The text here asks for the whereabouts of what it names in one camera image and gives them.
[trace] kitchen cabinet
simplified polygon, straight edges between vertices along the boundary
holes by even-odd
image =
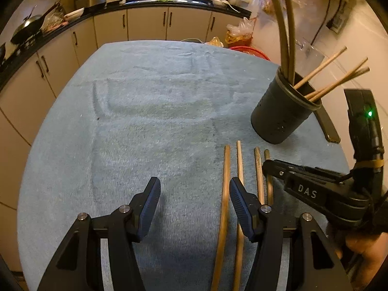
[[[78,65],[81,66],[97,50],[93,18],[88,18],[70,28]]]
[[[96,15],[94,28],[98,48],[108,42],[128,40],[127,10]]]
[[[129,40],[166,40],[168,7],[127,10]]]
[[[211,11],[191,8],[168,9],[167,40],[206,40]]]
[[[17,208],[30,146],[0,112],[0,204]]]
[[[37,54],[20,67],[0,93],[0,109],[29,144],[54,101]]]
[[[56,97],[80,67],[71,36],[71,31],[67,30],[37,52],[44,74]]]
[[[242,21],[241,18],[233,15],[212,12],[206,42],[211,41],[213,37],[218,37],[225,44],[226,32],[228,31],[226,25],[238,26],[240,21]]]
[[[8,268],[22,271],[17,247],[16,210],[0,204],[0,254]]]

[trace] black cylindrical container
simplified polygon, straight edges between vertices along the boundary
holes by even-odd
[[[301,79],[296,73],[295,83]],[[279,67],[275,78],[251,114],[253,129],[269,143],[283,142],[313,111],[321,107],[321,100],[315,104],[304,98],[304,95],[313,91],[315,89],[309,83],[298,90],[294,89]]]

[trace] light blue cloth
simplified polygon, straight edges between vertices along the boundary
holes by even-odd
[[[326,142],[314,115],[279,145],[255,133],[250,115],[276,69],[248,54],[183,42],[119,42],[94,53],[51,108],[26,165],[18,241],[30,291],[79,212],[110,214],[151,176],[161,180],[162,194],[148,236],[135,245],[146,290],[209,290],[225,144],[232,146],[236,176],[241,140],[245,185],[253,193],[256,146],[262,154],[269,148],[274,159],[346,172],[342,149]],[[275,208],[295,216],[311,211],[325,226],[325,218],[285,193],[281,182],[274,188]],[[219,290],[231,289],[235,233],[230,204]],[[255,250],[246,240],[240,290]],[[285,283],[282,274],[278,289]]]

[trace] wok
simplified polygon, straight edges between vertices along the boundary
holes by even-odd
[[[36,19],[35,21],[31,22],[26,27],[22,28],[19,32],[17,32],[12,38],[11,43],[18,45],[24,43],[27,39],[29,39],[31,36],[35,35],[39,32],[41,29],[43,22],[45,21],[45,17],[57,6],[60,5],[60,2],[56,2],[50,9],[46,11],[40,18]]]

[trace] wooden stick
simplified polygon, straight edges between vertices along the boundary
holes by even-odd
[[[288,78],[288,42],[286,26],[284,24],[282,7],[279,0],[272,0],[274,5],[275,15],[277,19],[277,25],[279,26],[279,38],[280,38],[280,57],[283,76]]]
[[[263,169],[261,167],[260,149],[256,147],[253,150],[255,154],[255,166],[256,166],[256,180],[257,180],[257,197],[261,204],[265,204],[264,199],[264,181],[263,181]]]
[[[229,181],[230,181],[230,145],[224,148],[224,179],[222,181],[222,199],[220,227],[218,230],[218,243],[216,261],[214,264],[213,280],[210,291],[217,291],[221,279],[222,263],[224,262],[224,251],[226,244],[226,233],[228,230],[229,215]]]
[[[317,67],[317,69],[315,69],[313,72],[311,72],[309,75],[307,75],[306,77],[304,77],[301,81],[299,81],[298,83],[296,83],[296,85],[294,86],[295,89],[298,89],[300,88],[304,83],[307,83],[309,80],[311,80],[312,77],[314,77],[315,75],[317,75],[320,71],[322,71],[325,67],[327,67],[329,65],[329,63],[333,62],[334,60],[336,60],[342,53],[344,53],[346,51],[347,47],[345,46],[344,48],[342,48],[339,52],[337,52],[336,54],[334,54],[332,57],[330,57],[329,59],[327,59],[324,63],[322,63],[319,67]]]
[[[269,154],[269,150],[264,150],[264,159],[269,160],[271,156]],[[266,175],[265,179],[267,180],[267,204],[272,206],[274,204],[274,186],[273,186],[273,178],[271,175]]]
[[[287,20],[288,20],[288,44],[290,46],[288,61],[288,81],[294,86],[295,81],[295,20],[292,0],[286,2]]]
[[[243,152],[241,150],[241,141],[237,141],[237,176],[244,185],[243,173]],[[234,257],[233,288],[232,291],[239,291],[241,269],[243,267],[244,234],[240,223],[237,223],[236,254]]]
[[[356,77],[358,77],[360,75],[363,75],[363,74],[369,72],[369,70],[370,70],[369,67],[363,68],[363,69],[359,69],[355,73],[353,73],[348,79],[345,79],[343,81],[343,83],[348,82],[348,81],[350,81],[350,80],[352,80],[352,79],[354,79],[354,78],[356,78]],[[321,88],[321,89],[319,89],[317,91],[311,92],[310,94],[305,95],[305,98],[309,100],[310,98],[314,97],[316,94],[318,94],[319,92],[323,91],[324,89],[325,88]]]
[[[334,88],[336,88],[338,85],[344,83],[347,81],[350,75],[355,73],[366,61],[368,61],[368,57],[366,57],[364,60],[362,60],[356,67],[354,67],[352,70],[350,70],[348,73],[344,75],[344,77],[337,82],[331,84],[330,86],[326,87],[323,91],[316,94],[313,98],[310,99],[310,102],[315,102],[325,96],[327,93],[332,91]]]

